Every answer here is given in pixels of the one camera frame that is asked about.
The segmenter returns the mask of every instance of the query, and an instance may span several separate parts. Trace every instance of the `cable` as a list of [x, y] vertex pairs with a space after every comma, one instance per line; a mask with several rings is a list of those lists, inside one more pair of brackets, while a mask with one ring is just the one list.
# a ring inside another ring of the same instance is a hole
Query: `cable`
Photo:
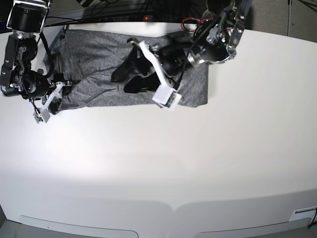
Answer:
[[46, 75], [42, 75], [42, 78], [43, 79], [48, 79], [49, 77], [51, 77], [51, 75], [53, 74], [53, 71], [54, 71], [54, 61], [52, 59], [52, 55], [51, 55], [51, 51], [50, 51], [50, 48], [49, 48], [49, 45], [48, 45], [48, 42], [43, 34], [40, 33], [40, 38], [43, 42], [43, 45], [44, 45], [44, 48], [45, 48], [45, 51], [46, 51], [46, 54], [48, 55], [48, 60], [49, 60], [49, 63], [50, 63], [50, 69], [48, 71], [48, 73]]
[[313, 7], [317, 7], [317, 5], [312, 4], [310, 2], [303, 1], [303, 0], [298, 0], [298, 1], [301, 2], [302, 4], [304, 4], [305, 6], [309, 7], [314, 12], [317, 12], [317, 9], [313, 8]]
[[211, 24], [196, 38], [196, 40], [193, 42], [192, 46], [188, 49], [188, 52], [186, 54], [186, 57], [185, 57], [185, 61], [184, 61], [184, 66], [183, 66], [183, 70], [182, 70], [182, 73], [179, 77], [179, 79], [177, 80], [176, 84], [174, 85], [174, 89], [178, 90], [179, 86], [180, 86], [180, 83], [183, 79], [183, 76], [184, 76], [184, 73], [185, 73], [185, 69], [186, 69], [186, 65], [187, 65], [187, 58], [190, 54], [190, 52], [192, 51], [192, 49], [194, 48], [194, 46], [201, 40], [201, 38], [208, 32], [210, 31], [212, 28], [214, 28], [218, 22], [218, 19], [219, 19], [219, 16], [218, 17], [215, 17], [213, 19], [213, 21], [211, 22]]
[[314, 215], [314, 219], [313, 219], [312, 223], [310, 223], [310, 224], [308, 225], [308, 228], [310, 228], [310, 227], [312, 227], [313, 225], [316, 225], [316, 224], [317, 224], [317, 221], [314, 222], [314, 220], [316, 219], [316, 215], [317, 215], [317, 208], [316, 208], [316, 212], [315, 212], [315, 215]]
[[196, 30], [195, 30], [195, 32], [194, 32], [194, 38], [196, 37], [197, 33], [202, 29], [203, 23], [204, 23], [205, 21], [211, 21], [211, 20], [212, 20], [212, 17], [209, 18], [209, 19], [203, 19], [203, 20], [200, 21], [200, 25], [197, 26], [197, 28], [196, 28]]
[[[118, 1], [118, 0], [99, 0], [100, 2], [99, 3], [97, 3], [95, 6], [94, 6], [94, 8], [91, 10], [91, 13], [90, 13], [90, 16], [91, 16], [91, 18], [94, 18], [97, 14], [99, 14], [99, 13], [101, 13], [107, 6], [109, 6], [111, 3], [114, 3], [114, 2], [116, 2], [116, 1]], [[99, 6], [99, 4], [101, 4], [102, 2], [106, 2], [106, 3], [108, 3], [106, 6], [104, 6], [100, 11], [98, 11], [98, 12], [96, 12], [95, 14], [94, 14], [94, 10], [96, 9], [96, 7], [97, 6]]]
[[142, 4], [141, 8], [139, 9], [138, 13], [136, 15], [139, 15], [142, 11], [142, 9], [144, 8], [145, 4], [148, 2], [148, 4], [150, 3], [151, 0], [145, 0], [144, 3]]
[[82, 21], [82, 20], [76, 20], [76, 19], [67, 18], [67, 17], [57, 17], [57, 16], [48, 16], [47, 18], [65, 19], [65, 20], [78, 21], [78, 22]]
[[147, 7], [145, 8], [144, 15], [146, 15], [148, 13], [150, 2], [151, 2], [151, 0], [148, 0], [148, 4], [147, 4]]
[[197, 18], [193, 18], [193, 17], [185, 18], [181, 23], [181, 28], [183, 31], [187, 31], [187, 32], [194, 32], [194, 30], [189, 30], [186, 28], [186, 26], [185, 26], [186, 21], [196, 21], [196, 23], [201, 23], [201, 21]]
[[[83, 23], [84, 20], [88, 20], [88, 19], [91, 19], [91, 17], [81, 19], [81, 20], [82, 20], [81, 23]], [[47, 26], [45, 26], [45, 27], [50, 27], [50, 26], [63, 26], [63, 25], [67, 25], [67, 24], [77, 23], [77, 22], [78, 22], [77, 20], [76, 20], [76, 21], [73, 21], [73, 20], [71, 20], [71, 21], [64, 21], [64, 22], [59, 22], [59, 23], [55, 23], [55, 24], [52, 24], [52, 25], [47, 25]]]
[[34, 107], [34, 110], [38, 110], [38, 108], [35, 106], [35, 103], [34, 103], [34, 100], [33, 98], [29, 100], [30, 103], [32, 103], [33, 107]]

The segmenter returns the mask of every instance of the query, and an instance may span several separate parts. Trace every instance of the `black cable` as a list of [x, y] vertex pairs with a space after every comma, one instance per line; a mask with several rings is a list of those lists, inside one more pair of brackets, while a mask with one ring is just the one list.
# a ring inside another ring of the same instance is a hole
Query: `black cable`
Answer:
[[188, 16], [188, 15], [184, 16], [184, 4], [182, 1], [174, 0], [172, 7], [166, 6], [165, 3], [166, 2], [164, 1], [163, 3], [160, 4], [160, 3], [158, 3], [158, 0], [151, 0], [151, 3], [150, 3], [151, 8], [155, 11], [158, 11], [160, 21], [162, 21], [163, 15], [167, 16], [166, 15], [167, 13], [170, 14], [171, 16], [173, 16], [174, 18], [175, 17], [179, 18], [180, 20], [182, 20]]
[[182, 23], [182, 27], [183, 27], [183, 29], [185, 29], [187, 32], [191, 32], [191, 30], [189, 30], [189, 29], [185, 26], [185, 23], [184, 23], [184, 22]]
[[49, 63], [50, 63], [50, 69], [48, 71], [48, 73], [46, 75], [42, 75], [41, 78], [43, 79], [48, 79], [49, 77], [51, 77], [51, 75], [53, 74], [53, 71], [54, 71], [54, 61], [52, 59], [52, 55], [51, 55], [51, 51], [50, 51], [50, 48], [49, 48], [49, 45], [48, 45], [48, 42], [44, 36], [44, 33], [40, 33], [40, 38], [43, 42], [43, 45], [44, 45], [44, 48], [45, 48], [45, 51], [46, 51], [46, 54], [48, 55], [48, 60], [49, 60]]
[[29, 90], [26, 90], [26, 87], [25, 87], [25, 84], [24, 84], [24, 79], [22, 80], [22, 87], [23, 87], [24, 91], [26, 92], [26, 94], [27, 94], [27, 95], [29, 95], [29, 96], [30, 96], [30, 98], [32, 98], [32, 99], [33, 99], [33, 96], [29, 93]]
[[[84, 20], [88, 20], [88, 19], [91, 19], [91, 17], [87, 17], [87, 18], [83, 18], [81, 19], [81, 23], [83, 23]], [[63, 25], [67, 25], [67, 24], [72, 24], [72, 23], [77, 23], [78, 21], [77, 20], [71, 20], [71, 21], [64, 21], [64, 22], [59, 22], [59, 23], [55, 23], [55, 24], [52, 24], [52, 25], [47, 25], [45, 27], [50, 27], [50, 26], [63, 26]]]
[[198, 24], [198, 26], [194, 32], [193, 38], [196, 38], [197, 33], [202, 29], [202, 27], [203, 27], [203, 24]]
[[[97, 3], [97, 4], [94, 6], [94, 8], [91, 10], [91, 13], [90, 13], [91, 18], [94, 18], [97, 14], [101, 13], [107, 6], [109, 6], [111, 3], [113, 3], [113, 2], [115, 2], [115, 1], [117, 1], [117, 0], [113, 0], [113, 1], [109, 1], [109, 0], [99, 0], [99, 1], [100, 1], [100, 2]], [[99, 6], [99, 4], [101, 4], [102, 2], [106, 2], [107, 5], [104, 6], [100, 11], [96, 12], [95, 14], [93, 14], [93, 13], [94, 13], [94, 10], [96, 9], [96, 7]]]
[[32, 103], [32, 105], [33, 105], [33, 107], [34, 107], [34, 110], [35, 110], [35, 111], [38, 110], [38, 108], [35, 106], [34, 100], [30, 99], [29, 101]]
[[312, 227], [313, 225], [316, 225], [316, 224], [317, 224], [317, 222], [314, 222], [314, 220], [316, 219], [316, 215], [317, 215], [317, 208], [316, 208], [316, 212], [315, 212], [313, 221], [312, 221], [312, 223], [310, 223], [310, 224], [308, 225], [308, 228], [310, 228], [310, 227]]
[[65, 19], [65, 20], [78, 21], [78, 22], [82, 21], [82, 20], [76, 20], [76, 19], [73, 19], [73, 18], [57, 17], [57, 16], [48, 16], [47, 18]]
[[312, 4], [310, 2], [303, 1], [303, 0], [298, 0], [298, 1], [301, 2], [302, 4], [304, 4], [305, 6], [309, 7], [314, 12], [317, 12], [317, 9], [313, 8], [313, 7], [317, 7], [317, 5]]
[[151, 0], [145, 0], [144, 3], [142, 4], [141, 8], [139, 9], [138, 13], [136, 15], [139, 15], [142, 11], [142, 9], [144, 8], [145, 4], [148, 2], [148, 4], [150, 3]]
[[187, 58], [190, 54], [190, 52], [192, 51], [192, 49], [194, 48], [194, 46], [201, 40], [201, 38], [208, 32], [210, 31], [212, 28], [214, 28], [218, 22], [218, 19], [219, 19], [219, 16], [218, 17], [214, 17], [213, 21], [210, 23], [210, 25], [208, 27], [206, 27], [206, 29], [200, 33], [200, 35], [196, 38], [196, 40], [193, 42], [192, 46], [188, 49], [188, 52], [186, 54], [186, 57], [185, 57], [185, 61], [184, 61], [184, 66], [183, 66], [183, 70], [182, 70], [182, 73], [179, 77], [179, 79], [177, 80], [175, 86], [174, 86], [174, 89], [178, 90], [179, 86], [180, 86], [180, 83], [183, 79], [183, 76], [184, 76], [184, 73], [185, 73], [185, 69], [186, 69], [186, 65], [187, 65]]
[[151, 0], [148, 0], [148, 4], [147, 4], [147, 7], [145, 8], [144, 15], [146, 15], [148, 13], [150, 2], [151, 2]]

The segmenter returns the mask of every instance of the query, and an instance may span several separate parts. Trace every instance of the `clothing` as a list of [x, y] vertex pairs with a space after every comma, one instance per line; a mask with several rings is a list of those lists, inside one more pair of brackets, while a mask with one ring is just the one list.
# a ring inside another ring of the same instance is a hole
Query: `clothing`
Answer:
[[[63, 73], [73, 81], [69, 95], [64, 96], [58, 111], [82, 107], [130, 106], [154, 104], [154, 92], [127, 94], [125, 84], [111, 83], [111, 75], [130, 54], [132, 36], [108, 32], [62, 30], [51, 45], [54, 73]], [[159, 38], [136, 37], [150, 45], [162, 46], [171, 36]], [[208, 102], [208, 66], [202, 65], [185, 72], [179, 93], [180, 104], [197, 107]]]

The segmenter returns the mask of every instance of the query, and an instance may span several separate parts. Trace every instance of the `white table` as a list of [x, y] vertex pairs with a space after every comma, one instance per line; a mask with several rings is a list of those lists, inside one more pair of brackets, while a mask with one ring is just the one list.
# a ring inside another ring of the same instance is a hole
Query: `white table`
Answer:
[[[179, 25], [72, 28], [159, 36]], [[85, 108], [37, 125], [26, 101], [0, 97], [0, 204], [17, 222], [140, 238], [287, 222], [317, 204], [316, 55], [315, 43], [246, 31], [235, 60], [210, 66], [209, 103], [175, 112]]]

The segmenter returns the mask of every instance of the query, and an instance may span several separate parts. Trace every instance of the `gray floor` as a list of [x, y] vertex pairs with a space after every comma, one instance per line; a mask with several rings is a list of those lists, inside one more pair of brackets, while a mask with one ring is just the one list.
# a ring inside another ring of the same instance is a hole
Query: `gray floor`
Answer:
[[305, 227], [255, 238], [317, 238], [317, 226], [310, 229]]
[[17, 238], [16, 233], [20, 226], [21, 224], [19, 223], [6, 221], [0, 229], [0, 238]]
[[4, 223], [5, 220], [6, 220], [6, 219], [5, 219], [5, 215], [4, 215], [4, 213], [3, 213], [3, 211], [2, 211], [2, 208], [1, 208], [1, 206], [0, 206], [0, 228], [1, 228], [1, 226], [3, 225], [3, 223]]
[[[313, 7], [317, 10], [316, 0], [305, 0], [315, 4]], [[303, 40], [317, 42], [317, 12], [305, 6], [298, 0], [292, 0], [290, 17], [290, 36]]]

